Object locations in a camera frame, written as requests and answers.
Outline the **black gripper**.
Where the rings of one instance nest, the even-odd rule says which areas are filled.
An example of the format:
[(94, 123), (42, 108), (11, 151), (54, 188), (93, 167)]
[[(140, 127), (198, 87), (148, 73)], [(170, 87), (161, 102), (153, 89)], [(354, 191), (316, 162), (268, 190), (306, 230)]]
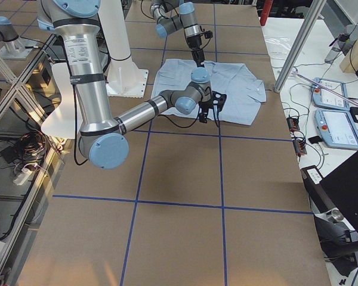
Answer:
[(192, 53), (193, 61), (196, 64), (204, 64), (205, 56), (202, 48), (200, 47), (191, 48), (191, 53)]
[(210, 102), (199, 102), (198, 119), (201, 123), (206, 123), (208, 120), (208, 113), (210, 108)]

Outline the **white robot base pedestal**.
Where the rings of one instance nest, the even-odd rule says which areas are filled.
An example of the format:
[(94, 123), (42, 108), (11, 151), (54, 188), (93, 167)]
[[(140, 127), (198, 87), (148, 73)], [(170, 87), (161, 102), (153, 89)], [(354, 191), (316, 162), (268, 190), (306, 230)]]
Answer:
[(139, 69), (133, 62), (121, 1), (101, 1), (98, 16), (110, 55), (108, 95), (142, 98), (149, 71)]

